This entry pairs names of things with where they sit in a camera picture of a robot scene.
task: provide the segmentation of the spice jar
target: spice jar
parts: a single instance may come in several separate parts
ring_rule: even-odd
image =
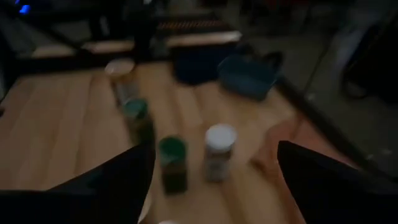
[[[112,89],[119,105],[139,96],[138,84],[131,73],[135,63],[129,58],[111,61],[105,67],[105,72],[111,81]]]
[[[216,124],[207,130],[205,174],[208,181],[220,182],[227,178],[235,140],[236,131],[228,124]]]
[[[166,194],[177,194],[187,190],[187,150],[185,143],[177,137],[160,141],[160,164],[162,182]]]
[[[133,143],[155,141],[154,123],[148,113],[146,100],[128,100],[123,105],[123,114]]]

